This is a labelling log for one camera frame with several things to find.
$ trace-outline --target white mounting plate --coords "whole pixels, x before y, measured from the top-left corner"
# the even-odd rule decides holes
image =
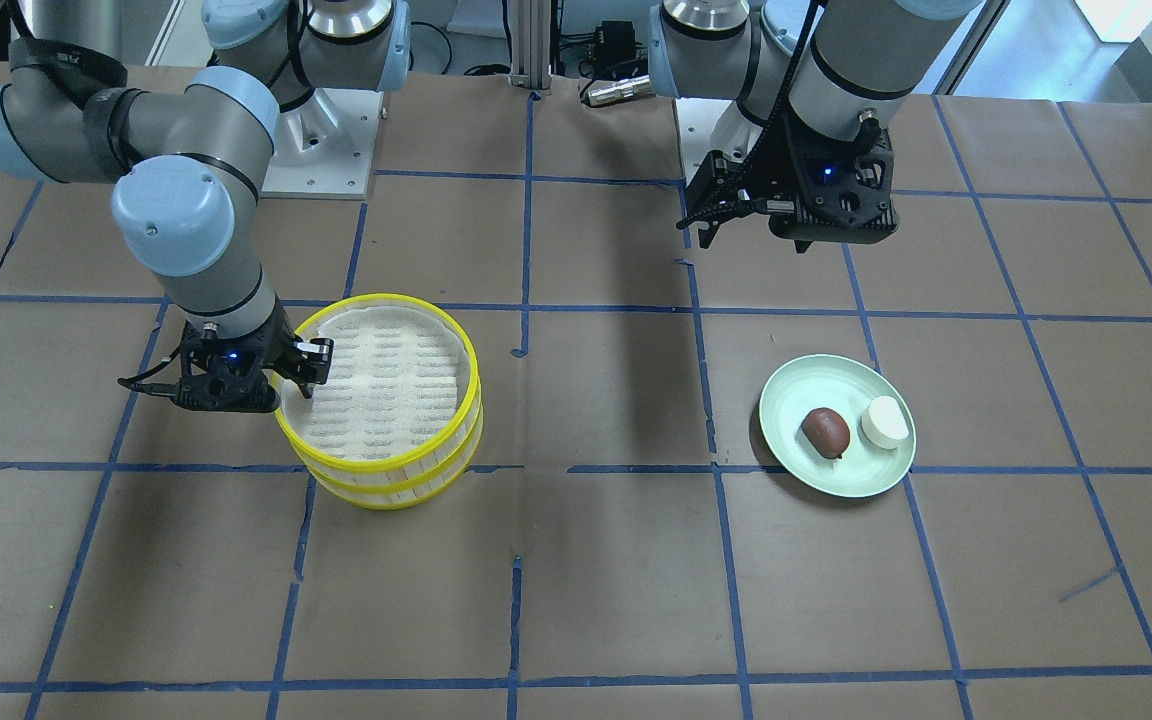
[[[376,132],[380,129],[382,92],[369,90],[320,90],[338,109],[340,127],[348,132],[342,143],[324,150],[332,154],[311,164],[270,164],[262,197],[312,197],[320,200],[365,200],[376,156]]]
[[[732,100],[710,100],[705,97],[680,97],[675,101],[675,119],[679,121],[679,154],[687,182],[700,167],[710,150],[708,136],[714,132],[718,119],[722,116]]]

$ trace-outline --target plate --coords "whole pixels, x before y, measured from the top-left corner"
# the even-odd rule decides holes
[[[909,425],[909,439],[895,450],[869,441],[861,415],[874,397],[896,399]],[[831,407],[847,420],[851,445],[839,460],[820,457],[799,425],[817,407]],[[763,437],[781,465],[809,486],[836,497],[873,497],[900,483],[914,464],[918,434],[905,399],[882,376],[855,359],[836,355],[805,355],[781,365],[763,387],[758,401]]]

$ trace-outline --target basket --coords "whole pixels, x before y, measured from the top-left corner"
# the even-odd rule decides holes
[[[296,332],[332,338],[332,372],[313,397],[283,381],[274,416],[328,492],[396,510],[465,471],[483,437],[483,391],[456,320],[424,300],[385,293],[325,306]]]

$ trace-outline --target brown fruit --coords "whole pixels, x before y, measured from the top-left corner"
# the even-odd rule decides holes
[[[847,420],[828,407],[817,407],[810,411],[801,427],[814,450],[826,460],[842,457],[842,450],[851,445],[851,430],[847,427]]]

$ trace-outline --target yellow rim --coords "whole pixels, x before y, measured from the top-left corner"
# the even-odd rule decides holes
[[[412,500],[404,500],[403,502],[394,502],[392,505],[366,502],[358,500],[356,497],[344,495],[344,492],[341,488],[333,487],[334,483],[324,483],[323,475],[316,473],[312,469],[310,469],[310,473],[319,480],[320,486],[323,486],[325,491],[328,491],[334,497],[339,497],[340,500],[347,501],[349,505],[364,507],[366,510],[402,510],[404,507],[411,507],[414,505],[420,505],[420,502],[425,502],[426,500],[433,500],[433,498],[441,495],[446,488],[452,487],[452,484],[456,483],[457,479],[461,479],[463,475],[465,475],[465,469],[470,467],[470,462],[473,461],[473,456],[477,455],[477,452],[479,452],[479,445],[475,444],[475,447],[467,453],[465,461],[462,462],[461,467],[454,471],[452,477],[448,478],[446,483],[432,488],[429,493],[425,493],[425,495],[412,498]]]
[[[419,300],[419,297],[379,291],[372,293],[372,295],[361,295],[351,297],[350,300],[334,302],[334,304],[325,306],[324,310],[319,310],[317,313],[310,314],[310,319],[305,320],[301,324],[301,327],[296,328],[296,334],[298,334],[298,336],[303,336],[303,333],[308,332],[308,328],[313,327],[319,320],[325,318],[326,314],[336,313],[339,310],[346,309],[347,306],[374,306],[382,304],[385,301],[397,302],[400,305],[419,306],[422,310],[427,310],[430,313],[438,316],[439,319],[442,319],[444,323],[447,324],[447,327],[456,331],[457,336],[461,338],[462,346],[465,347],[468,357],[470,357],[470,387],[468,387],[465,392],[465,400],[462,400],[461,407],[457,407],[456,414],[452,416],[452,419],[448,420],[447,425],[445,425],[442,430],[439,430],[438,434],[431,437],[427,441],[420,444],[420,446],[404,452],[402,455],[388,457],[386,460],[341,460],[340,457],[333,457],[325,454],[325,452],[317,450],[316,447],[305,442],[305,439],[302,439],[301,435],[297,434],[296,430],[291,429],[291,425],[288,424],[287,416],[283,416],[282,407],[279,407],[279,409],[274,411],[274,418],[278,420],[279,427],[283,429],[283,434],[287,435],[289,441],[291,441],[291,447],[298,454],[305,454],[317,462],[321,462],[321,464],[332,468],[333,470],[346,470],[349,471],[349,473],[384,473],[384,471],[402,468],[402,465],[406,465],[408,462],[414,460],[420,460],[420,457],[429,455],[429,453],[439,445],[444,445],[444,442],[447,441],[447,438],[452,437],[452,433],[456,432],[456,429],[461,427],[461,424],[465,423],[465,416],[470,414],[470,407],[473,406],[475,399],[479,395],[479,356],[477,356],[473,351],[473,343],[470,342],[470,336],[465,333],[465,328],[462,328],[460,323],[453,320],[452,316],[445,313],[444,310],[439,309],[439,306],[431,305],[429,302]]]
[[[470,432],[465,433],[465,437],[461,438],[461,442],[457,442],[456,450],[453,450],[447,457],[439,460],[438,465],[433,465],[433,468],[425,470],[424,473],[416,475],[415,478],[407,478],[401,483],[389,484],[389,486],[356,486],[356,484],[333,478],[332,475],[327,473],[319,475],[319,478],[332,483],[334,486],[343,488],[344,491],[366,493],[366,495],[388,495],[388,493],[392,492],[402,492],[404,488],[412,488],[420,486],[420,484],[429,483],[429,479],[433,478],[434,475],[439,475],[442,470],[447,470],[447,468],[450,467],[453,462],[456,462],[457,457],[461,456],[461,452],[464,450],[465,446],[468,446],[471,439],[475,438],[475,433],[479,434],[479,437],[483,434],[482,410],[477,414],[477,418],[473,419],[473,425],[470,427]]]

